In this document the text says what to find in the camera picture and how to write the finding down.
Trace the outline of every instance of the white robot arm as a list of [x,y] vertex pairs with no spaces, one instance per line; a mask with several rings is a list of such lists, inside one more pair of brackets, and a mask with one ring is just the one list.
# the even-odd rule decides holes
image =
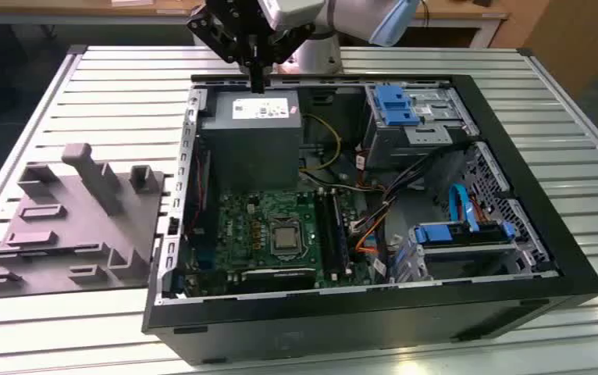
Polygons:
[[206,0],[187,26],[263,93],[273,65],[286,73],[333,73],[340,67],[336,32],[394,45],[420,0]]

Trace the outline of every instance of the yellow wire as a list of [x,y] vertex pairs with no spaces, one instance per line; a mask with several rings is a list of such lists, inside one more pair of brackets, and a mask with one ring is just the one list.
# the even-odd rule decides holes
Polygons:
[[337,161],[337,159],[341,156],[341,136],[340,136],[340,133],[337,133],[337,130],[333,128],[333,126],[329,125],[329,123],[321,117],[318,117],[317,115],[313,115],[310,113],[305,113],[303,116],[316,119],[322,125],[325,125],[325,127],[330,130],[334,137],[337,138],[337,152],[334,154],[334,157],[330,159],[329,162],[326,162],[325,164],[321,164],[320,166],[307,166],[306,168],[299,168],[299,170],[302,172],[309,172],[312,170],[324,170],[328,166],[334,164],[334,162]]

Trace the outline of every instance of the power supply label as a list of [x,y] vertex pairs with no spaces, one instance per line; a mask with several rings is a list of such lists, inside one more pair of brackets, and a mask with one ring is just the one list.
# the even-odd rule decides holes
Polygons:
[[287,119],[287,98],[246,98],[233,102],[233,119]]

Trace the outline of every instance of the open computer tower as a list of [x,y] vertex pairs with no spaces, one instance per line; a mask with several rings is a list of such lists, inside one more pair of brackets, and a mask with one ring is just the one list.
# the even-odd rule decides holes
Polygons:
[[493,338],[598,295],[472,77],[193,79],[143,326],[190,363]]

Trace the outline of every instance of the metal table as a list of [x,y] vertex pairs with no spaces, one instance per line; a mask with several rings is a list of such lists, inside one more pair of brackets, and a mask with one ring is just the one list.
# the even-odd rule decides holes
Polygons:
[[[598,130],[534,58],[516,50],[345,48],[344,61],[348,73],[473,75],[598,271]],[[237,70],[203,48],[71,51],[0,172],[0,240],[23,165],[73,173],[59,165],[66,142],[90,142],[115,171],[145,163],[174,173],[198,73]],[[137,289],[0,299],[0,373],[598,373],[598,298],[493,341],[193,368],[141,333],[145,297]]]

